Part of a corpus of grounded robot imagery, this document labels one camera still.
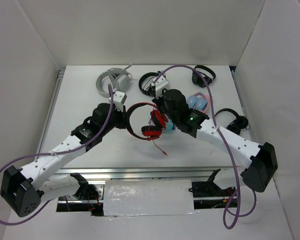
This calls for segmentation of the red black headphones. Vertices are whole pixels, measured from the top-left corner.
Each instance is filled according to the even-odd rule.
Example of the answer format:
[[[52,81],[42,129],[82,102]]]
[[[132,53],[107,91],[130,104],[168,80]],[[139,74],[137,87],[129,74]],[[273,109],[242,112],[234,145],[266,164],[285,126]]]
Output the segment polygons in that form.
[[[143,106],[151,106],[153,107],[152,111],[149,113],[149,121],[147,125],[142,126],[141,128],[141,133],[142,136],[137,135],[131,125],[130,122],[130,117],[132,116],[133,112],[137,110],[138,108],[141,108]],[[169,119],[168,117],[159,111],[159,108],[149,102],[139,102],[136,104],[133,104],[127,111],[126,111],[126,116],[125,116],[125,125],[127,131],[135,138],[139,140],[144,140],[144,141],[154,141],[158,139],[162,133],[163,130],[166,130],[168,126]]]

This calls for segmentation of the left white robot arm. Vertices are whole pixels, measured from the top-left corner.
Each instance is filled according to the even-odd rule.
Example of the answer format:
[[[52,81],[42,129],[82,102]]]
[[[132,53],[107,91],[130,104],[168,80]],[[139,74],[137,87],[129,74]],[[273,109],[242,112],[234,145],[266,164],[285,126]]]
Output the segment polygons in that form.
[[[26,217],[43,202],[62,196],[86,199],[95,188],[79,173],[52,179],[58,170],[102,142],[112,129],[123,129],[126,107],[122,103],[101,103],[70,135],[50,152],[33,162],[8,167],[0,195],[19,217]]]

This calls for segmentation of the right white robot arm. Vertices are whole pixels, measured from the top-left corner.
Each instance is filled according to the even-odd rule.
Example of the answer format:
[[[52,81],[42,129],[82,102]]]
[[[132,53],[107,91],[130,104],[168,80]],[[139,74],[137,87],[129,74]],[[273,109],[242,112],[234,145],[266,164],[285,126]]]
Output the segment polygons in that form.
[[[220,150],[231,151],[235,160],[244,167],[240,176],[250,189],[263,193],[278,169],[275,147],[247,140],[230,130],[218,126],[207,114],[189,108],[185,96],[177,89],[166,90],[152,100],[158,110],[167,114],[183,133],[203,140]]]

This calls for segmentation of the teal white headphones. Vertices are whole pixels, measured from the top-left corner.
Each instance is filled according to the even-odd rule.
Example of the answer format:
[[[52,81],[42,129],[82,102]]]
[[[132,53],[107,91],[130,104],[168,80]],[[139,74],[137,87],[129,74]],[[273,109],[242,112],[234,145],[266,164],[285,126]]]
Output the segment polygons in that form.
[[[168,134],[176,129],[176,125],[169,119],[165,124],[165,129],[162,131],[163,134]]]

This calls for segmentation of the pink blue cat-ear headphones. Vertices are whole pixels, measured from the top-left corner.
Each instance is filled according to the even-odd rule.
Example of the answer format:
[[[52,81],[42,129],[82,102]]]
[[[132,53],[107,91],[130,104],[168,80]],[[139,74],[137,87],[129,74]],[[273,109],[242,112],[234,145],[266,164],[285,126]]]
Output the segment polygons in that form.
[[[190,109],[198,110],[206,113],[210,107],[210,96],[202,92],[197,92],[186,99],[186,103]]]

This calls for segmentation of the black folded headphones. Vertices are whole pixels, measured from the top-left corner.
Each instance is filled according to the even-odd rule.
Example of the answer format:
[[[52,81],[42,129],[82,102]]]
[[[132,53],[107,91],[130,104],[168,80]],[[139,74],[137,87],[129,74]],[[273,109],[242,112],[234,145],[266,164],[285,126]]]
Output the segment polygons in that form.
[[[192,72],[192,83],[201,88],[205,88],[206,84],[210,85],[216,79],[216,73],[209,67],[204,65],[196,65],[195,71]]]

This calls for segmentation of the white grey headphones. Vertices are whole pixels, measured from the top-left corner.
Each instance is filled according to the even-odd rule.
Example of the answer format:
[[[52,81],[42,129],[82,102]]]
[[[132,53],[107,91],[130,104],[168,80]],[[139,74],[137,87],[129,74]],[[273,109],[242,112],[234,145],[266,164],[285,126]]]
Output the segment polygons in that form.
[[[133,79],[132,74],[128,72],[131,66],[132,64],[129,64],[125,68],[112,67],[100,74],[95,82],[97,92],[104,98],[110,97],[110,93],[103,89],[103,80],[108,78],[114,93],[117,91],[124,93],[128,89],[130,81]]]

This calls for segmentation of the black thin-band headphones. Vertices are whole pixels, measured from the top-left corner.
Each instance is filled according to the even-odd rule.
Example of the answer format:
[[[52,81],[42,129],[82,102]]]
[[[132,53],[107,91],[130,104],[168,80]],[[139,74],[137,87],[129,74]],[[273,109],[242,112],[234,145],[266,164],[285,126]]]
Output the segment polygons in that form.
[[[219,111],[217,111],[214,114],[214,116],[216,117],[218,114],[220,114],[222,112],[231,113],[235,117],[235,119],[227,125],[227,127],[226,127],[227,130],[229,130],[232,133],[239,136],[241,134],[241,130],[243,130],[243,129],[249,130],[250,129],[249,120],[247,119],[246,116],[239,115],[235,110],[233,110],[231,108],[222,108]]]

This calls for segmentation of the white foil-edged panel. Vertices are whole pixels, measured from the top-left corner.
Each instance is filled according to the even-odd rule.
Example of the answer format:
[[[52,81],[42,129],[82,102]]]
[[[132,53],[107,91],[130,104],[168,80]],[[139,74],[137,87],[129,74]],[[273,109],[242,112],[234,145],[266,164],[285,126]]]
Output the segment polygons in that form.
[[[188,179],[106,181],[103,213],[107,217],[193,214],[191,186]]]

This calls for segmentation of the black wired headphones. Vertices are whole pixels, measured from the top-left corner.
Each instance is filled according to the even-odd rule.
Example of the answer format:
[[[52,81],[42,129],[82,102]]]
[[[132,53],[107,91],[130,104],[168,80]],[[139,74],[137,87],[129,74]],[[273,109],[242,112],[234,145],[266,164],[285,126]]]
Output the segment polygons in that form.
[[[153,78],[157,77],[161,72],[162,71],[148,72],[139,79],[138,87],[142,94],[149,96],[149,97],[156,96],[156,87],[152,86],[150,84],[150,81]]]

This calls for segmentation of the aluminium rail frame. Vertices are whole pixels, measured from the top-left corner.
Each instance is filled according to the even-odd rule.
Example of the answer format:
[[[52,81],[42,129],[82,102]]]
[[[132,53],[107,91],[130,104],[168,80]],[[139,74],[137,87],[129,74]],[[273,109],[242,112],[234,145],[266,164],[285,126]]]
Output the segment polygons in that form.
[[[139,102],[151,102],[138,88],[140,77],[148,72],[164,70],[168,65],[133,65],[129,72],[133,76],[127,90],[125,105],[127,109]],[[216,73],[216,80],[209,85],[214,109],[231,108],[239,114],[243,109],[233,74],[227,65],[209,66]],[[107,69],[106,65],[68,65],[62,81],[59,82],[57,95],[53,99],[50,122],[46,128],[42,152],[49,151],[60,144],[83,120],[92,115],[98,104],[107,102],[96,89],[97,77]],[[185,97],[196,92],[204,92],[193,85],[192,71],[176,67],[166,73],[169,86],[180,90]],[[135,133],[148,122],[151,106],[138,108],[131,116],[131,125]],[[210,175],[212,170],[230,169],[232,166],[228,153],[217,147],[195,139],[176,129],[163,134],[155,143],[167,153],[163,154],[152,141],[139,140],[127,130],[113,129],[102,142],[83,156],[68,163],[56,172],[57,176],[80,173],[88,179],[119,178],[110,175],[126,175],[124,178],[176,178],[179,176],[198,177]]]

